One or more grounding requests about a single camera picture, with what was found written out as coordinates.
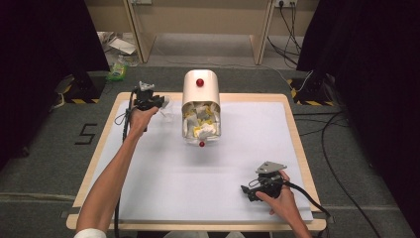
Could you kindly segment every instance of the sleeve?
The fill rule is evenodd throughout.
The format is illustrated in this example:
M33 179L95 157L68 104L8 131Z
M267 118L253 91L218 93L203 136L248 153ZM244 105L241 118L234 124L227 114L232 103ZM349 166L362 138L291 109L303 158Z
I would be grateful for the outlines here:
M98 229L84 229L74 236L74 238L106 238L106 234Z

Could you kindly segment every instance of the electrical outlet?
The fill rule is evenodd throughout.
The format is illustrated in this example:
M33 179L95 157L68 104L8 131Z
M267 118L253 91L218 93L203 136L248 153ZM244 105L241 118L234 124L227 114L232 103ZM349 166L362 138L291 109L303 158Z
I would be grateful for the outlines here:
M280 1L282 1L283 2L283 8L291 8L291 7L293 7L293 4L294 4L294 7L296 7L296 5L297 5L297 0L275 0L275 7L280 7Z

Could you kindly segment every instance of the red dot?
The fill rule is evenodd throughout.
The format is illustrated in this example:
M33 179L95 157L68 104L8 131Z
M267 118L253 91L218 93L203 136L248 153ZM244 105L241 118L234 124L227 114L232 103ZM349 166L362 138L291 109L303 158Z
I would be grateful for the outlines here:
M204 80L201 78L198 78L197 81L195 81L195 83L197 83L197 86L201 87L204 85Z

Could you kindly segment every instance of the black curtain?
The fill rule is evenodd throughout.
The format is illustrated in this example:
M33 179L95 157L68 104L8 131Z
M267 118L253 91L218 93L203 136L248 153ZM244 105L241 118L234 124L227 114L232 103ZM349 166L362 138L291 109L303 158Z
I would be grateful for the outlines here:
M89 84L88 71L109 66L83 0L1 1L0 31L2 168L29 144L61 80Z
M368 158L420 237L419 4L320 0L298 69L335 76Z

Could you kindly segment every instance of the human hand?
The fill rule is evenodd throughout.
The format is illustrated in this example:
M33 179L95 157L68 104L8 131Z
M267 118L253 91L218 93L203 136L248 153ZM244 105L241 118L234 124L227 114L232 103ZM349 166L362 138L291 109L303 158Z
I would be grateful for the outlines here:
M290 177L284 171L279 172L283 180L290 181ZM280 196L277 198L272 198L261 191L257 191L256 196L271 207L270 215L277 214L291 226L296 237L311 237L306 224L300 216L293 192L289 186L283 185Z
M130 115L130 134L134 135L137 138L143 136L145 129L148 127L149 122L158 112L157 107L153 107L147 111L141 111L137 108L133 108Z

